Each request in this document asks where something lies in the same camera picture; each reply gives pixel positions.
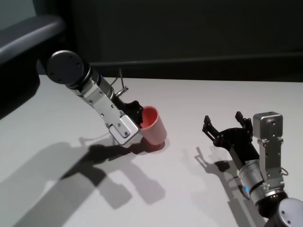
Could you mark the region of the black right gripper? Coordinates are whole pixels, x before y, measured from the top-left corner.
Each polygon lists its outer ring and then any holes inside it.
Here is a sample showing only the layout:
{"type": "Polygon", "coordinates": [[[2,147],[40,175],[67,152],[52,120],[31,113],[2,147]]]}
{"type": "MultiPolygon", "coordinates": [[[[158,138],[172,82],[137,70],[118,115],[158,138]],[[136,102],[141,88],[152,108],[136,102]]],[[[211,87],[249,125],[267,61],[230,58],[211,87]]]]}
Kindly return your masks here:
{"type": "Polygon", "coordinates": [[[202,132],[216,147],[226,149],[236,166],[244,166],[246,162],[258,159],[258,153],[252,145],[253,126],[251,119],[244,118],[240,111],[236,112],[235,118],[242,128],[230,128],[219,132],[206,115],[202,132]]]}

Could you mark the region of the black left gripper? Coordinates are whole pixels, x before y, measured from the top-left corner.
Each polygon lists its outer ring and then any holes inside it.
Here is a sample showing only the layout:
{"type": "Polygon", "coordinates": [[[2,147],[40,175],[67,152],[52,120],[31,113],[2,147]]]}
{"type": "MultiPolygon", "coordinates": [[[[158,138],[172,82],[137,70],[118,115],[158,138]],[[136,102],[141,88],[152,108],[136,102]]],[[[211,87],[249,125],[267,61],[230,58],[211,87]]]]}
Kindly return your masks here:
{"type": "Polygon", "coordinates": [[[119,110],[129,116],[141,129],[143,128],[143,107],[137,100],[125,103],[119,97],[115,97],[114,104],[119,110]]]}

